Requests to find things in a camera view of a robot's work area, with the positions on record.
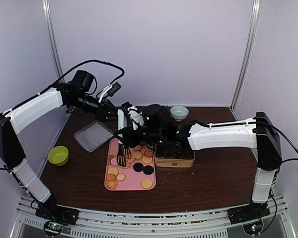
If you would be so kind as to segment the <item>silver metal tin lid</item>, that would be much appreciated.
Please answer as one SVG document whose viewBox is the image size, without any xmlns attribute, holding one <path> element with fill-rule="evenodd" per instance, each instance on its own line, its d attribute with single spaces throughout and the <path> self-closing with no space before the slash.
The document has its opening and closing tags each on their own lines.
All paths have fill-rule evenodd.
<svg viewBox="0 0 298 238">
<path fill-rule="evenodd" d="M 76 142 L 88 153 L 112 139 L 114 132 L 102 122 L 94 121 L 74 134 Z"/>
</svg>

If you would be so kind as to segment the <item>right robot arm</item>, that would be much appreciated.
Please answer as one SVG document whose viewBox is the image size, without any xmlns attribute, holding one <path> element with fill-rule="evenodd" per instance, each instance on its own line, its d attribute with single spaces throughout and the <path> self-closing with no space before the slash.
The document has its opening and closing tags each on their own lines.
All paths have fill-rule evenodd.
<svg viewBox="0 0 298 238">
<path fill-rule="evenodd" d="M 117 110 L 119 141 L 117 162 L 126 165 L 126 154 L 140 142 L 161 146 L 167 151 L 199 151 L 209 148 L 242 147 L 257 150 L 257 172 L 251 203 L 245 207 L 245 215 L 255 219 L 264 210 L 278 169 L 285 162 L 282 158 L 283 137 L 298 154 L 291 140 L 273 125 L 264 112 L 240 121 L 202 123 L 190 121 L 174 124 L 171 110 L 152 104 L 139 111 L 124 103 Z"/>
</svg>

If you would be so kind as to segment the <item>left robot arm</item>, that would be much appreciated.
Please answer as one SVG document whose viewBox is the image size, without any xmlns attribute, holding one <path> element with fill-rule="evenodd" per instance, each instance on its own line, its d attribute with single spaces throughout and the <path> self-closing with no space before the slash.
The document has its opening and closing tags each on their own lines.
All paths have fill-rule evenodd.
<svg viewBox="0 0 298 238">
<path fill-rule="evenodd" d="M 99 63 L 120 71 L 99 95 L 93 97 L 89 91 L 96 80 L 91 73 L 79 70 L 78 67 L 88 63 Z M 16 181 L 33 197 L 41 210 L 50 220 L 61 216 L 55 195 L 42 183 L 37 173 L 29 165 L 21 142 L 21 133 L 41 117 L 62 106 L 74 107 L 93 114 L 96 120 L 115 118 L 117 108 L 109 100 L 120 88 L 118 79 L 124 76 L 122 67 L 101 60 L 86 60 L 66 74 L 75 71 L 73 79 L 62 82 L 61 76 L 47 88 L 26 99 L 11 109 L 0 112 L 0 158 L 4 166 L 1 170 L 14 176 Z"/>
</svg>

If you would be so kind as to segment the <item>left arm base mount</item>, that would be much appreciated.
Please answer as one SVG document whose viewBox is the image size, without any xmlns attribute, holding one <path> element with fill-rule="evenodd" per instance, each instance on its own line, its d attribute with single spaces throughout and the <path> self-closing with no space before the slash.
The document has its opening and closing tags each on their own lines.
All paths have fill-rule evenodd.
<svg viewBox="0 0 298 238">
<path fill-rule="evenodd" d="M 46 220 L 52 220 L 65 225 L 75 225 L 79 211 L 73 208 L 62 207 L 56 204 L 39 204 L 35 215 Z"/>
</svg>

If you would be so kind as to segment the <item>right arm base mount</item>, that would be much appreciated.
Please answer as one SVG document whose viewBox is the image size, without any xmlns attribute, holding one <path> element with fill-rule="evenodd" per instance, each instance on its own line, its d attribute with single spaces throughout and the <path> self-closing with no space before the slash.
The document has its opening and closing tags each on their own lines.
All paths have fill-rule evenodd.
<svg viewBox="0 0 298 238">
<path fill-rule="evenodd" d="M 267 203 L 250 203 L 248 205 L 227 210 L 231 224 L 244 223 L 270 215 Z"/>
</svg>

